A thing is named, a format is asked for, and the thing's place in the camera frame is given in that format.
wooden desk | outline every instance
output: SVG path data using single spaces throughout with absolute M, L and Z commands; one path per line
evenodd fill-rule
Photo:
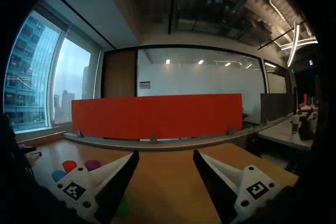
M 299 150 L 310 150 L 313 140 L 301 141 L 299 133 L 292 134 L 291 121 L 292 118 L 289 118 L 279 124 L 261 130 L 258 132 L 258 136 Z M 313 121 L 313 128 L 316 128 L 316 121 L 317 119 Z
M 80 164 L 96 159 L 105 165 L 128 153 L 66 140 L 37 149 L 42 152 L 42 157 L 33 167 L 35 177 L 41 185 L 49 188 L 55 183 L 52 172 L 63 169 L 62 162 L 65 160 Z M 293 186 L 297 181 L 296 175 L 231 143 L 199 150 L 239 169 L 254 164 L 283 186 Z M 137 169 L 126 189 L 130 215 L 127 218 L 114 218 L 113 223 L 220 223 L 192 156 L 193 150 L 140 152 Z

window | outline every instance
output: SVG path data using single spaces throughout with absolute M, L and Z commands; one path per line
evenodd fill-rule
M 5 77 L 4 111 L 14 131 L 47 127 L 47 76 L 61 30 L 33 11 L 11 53 Z
M 74 32 L 63 41 L 57 59 L 52 118 L 55 124 L 71 122 L 71 101 L 92 99 L 99 50 Z
M 100 46 L 36 8 L 41 14 L 32 11 L 24 22 L 5 77 L 4 112 L 16 132 L 71 122 L 71 101 L 93 98 Z
M 265 61 L 269 93 L 291 93 L 289 71 L 274 63 Z

door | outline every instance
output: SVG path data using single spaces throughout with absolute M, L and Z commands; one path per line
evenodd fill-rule
M 102 98 L 136 96 L 137 51 L 107 53 L 104 55 Z

wall sign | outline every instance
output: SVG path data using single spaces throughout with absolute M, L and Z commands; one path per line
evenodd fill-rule
M 150 89 L 150 81 L 140 82 L 140 89 Z

glass window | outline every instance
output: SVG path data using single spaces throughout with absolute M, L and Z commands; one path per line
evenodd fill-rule
M 99 50 L 73 32 L 64 39 L 57 59 L 52 118 L 55 124 L 71 122 L 71 101 L 93 98 Z
M 14 131 L 48 126 L 47 79 L 61 30 L 32 11 L 18 34 L 5 77 L 4 111 Z
M 267 73 L 269 93 L 291 93 L 289 71 L 274 63 L 264 61 Z
M 258 59 L 215 50 L 161 48 L 139 50 L 138 96 L 241 93 L 244 121 L 260 123 L 265 92 Z

